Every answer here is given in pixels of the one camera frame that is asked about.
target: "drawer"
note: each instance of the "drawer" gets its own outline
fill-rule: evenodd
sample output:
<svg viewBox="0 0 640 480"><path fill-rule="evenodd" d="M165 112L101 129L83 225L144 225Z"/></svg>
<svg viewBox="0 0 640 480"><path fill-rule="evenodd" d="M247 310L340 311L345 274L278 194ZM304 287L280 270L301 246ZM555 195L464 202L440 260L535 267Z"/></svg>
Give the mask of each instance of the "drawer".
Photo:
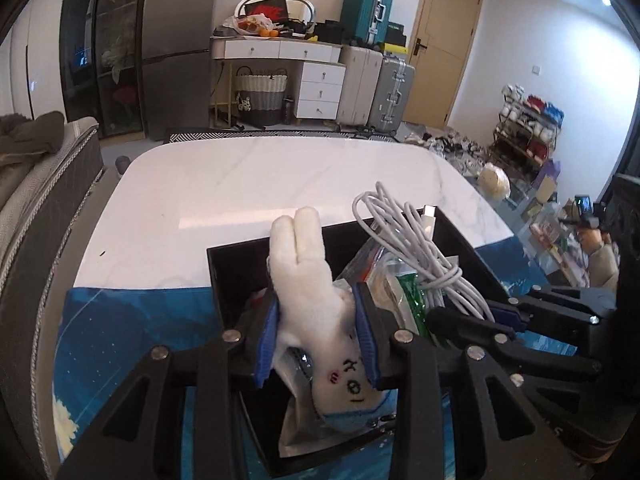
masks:
<svg viewBox="0 0 640 480"><path fill-rule="evenodd" d="M334 50L331 45L318 45L312 41L281 41L280 43L282 59L306 59L329 63Z"/></svg>
<svg viewBox="0 0 640 480"><path fill-rule="evenodd" d="M305 63L302 68L302 81L341 85L344 80L344 65L322 65Z"/></svg>
<svg viewBox="0 0 640 480"><path fill-rule="evenodd" d="M296 107L296 117L299 119L328 119L334 120L338 113L338 103L324 101L304 101L300 99Z"/></svg>
<svg viewBox="0 0 640 480"><path fill-rule="evenodd" d="M327 83L313 83L303 81L300 85L299 99L304 101L324 101L328 103L340 102L342 85L329 85Z"/></svg>
<svg viewBox="0 0 640 480"><path fill-rule="evenodd" d="M225 45L225 57L233 58L277 58L280 53L281 41L270 40L235 40L227 41Z"/></svg>

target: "plush toy face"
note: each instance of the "plush toy face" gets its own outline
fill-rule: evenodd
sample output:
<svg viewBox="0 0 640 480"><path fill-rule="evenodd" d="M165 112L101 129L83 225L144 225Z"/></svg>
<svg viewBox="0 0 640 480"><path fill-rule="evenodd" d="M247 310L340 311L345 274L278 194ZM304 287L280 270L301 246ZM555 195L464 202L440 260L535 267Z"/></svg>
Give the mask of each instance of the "plush toy face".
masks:
<svg viewBox="0 0 640 480"><path fill-rule="evenodd" d="M315 209L302 208L295 218L273 223L269 268L280 301L274 359L288 347L308 352L314 405L324 420L338 430L355 431L393 412L389 393L373 389L367 380L354 335L353 296L333 284Z"/></svg>

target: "wooden door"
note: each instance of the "wooden door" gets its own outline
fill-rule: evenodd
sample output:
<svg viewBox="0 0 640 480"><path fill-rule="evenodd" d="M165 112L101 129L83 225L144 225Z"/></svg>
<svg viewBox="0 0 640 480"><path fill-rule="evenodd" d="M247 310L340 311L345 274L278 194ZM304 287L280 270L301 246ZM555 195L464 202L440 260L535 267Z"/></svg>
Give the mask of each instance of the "wooden door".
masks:
<svg viewBox="0 0 640 480"><path fill-rule="evenodd" d="M441 128L458 93L482 0L424 0L410 63L415 80L403 119Z"/></svg>

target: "green packet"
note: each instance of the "green packet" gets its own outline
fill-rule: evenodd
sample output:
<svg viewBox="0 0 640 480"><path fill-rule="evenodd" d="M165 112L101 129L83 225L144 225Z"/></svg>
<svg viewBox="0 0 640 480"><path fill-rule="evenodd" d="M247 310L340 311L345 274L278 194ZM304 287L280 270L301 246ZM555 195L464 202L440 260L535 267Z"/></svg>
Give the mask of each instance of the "green packet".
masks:
<svg viewBox="0 0 640 480"><path fill-rule="evenodd" d="M422 337L427 337L429 331L427 330L427 319L424 313L424 291L418 286L418 275L409 272L396 276L396 279L400 283L409 303L411 314L414 316L415 324L418 327L418 333Z"/></svg>

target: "refrigerator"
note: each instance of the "refrigerator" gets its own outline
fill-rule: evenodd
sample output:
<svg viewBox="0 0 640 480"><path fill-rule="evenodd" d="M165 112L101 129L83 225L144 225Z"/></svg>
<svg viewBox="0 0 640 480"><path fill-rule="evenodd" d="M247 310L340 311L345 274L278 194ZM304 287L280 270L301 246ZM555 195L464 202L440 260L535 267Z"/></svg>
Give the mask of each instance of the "refrigerator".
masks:
<svg viewBox="0 0 640 480"><path fill-rule="evenodd" d="M146 134L207 128L214 0L144 0L142 115Z"/></svg>

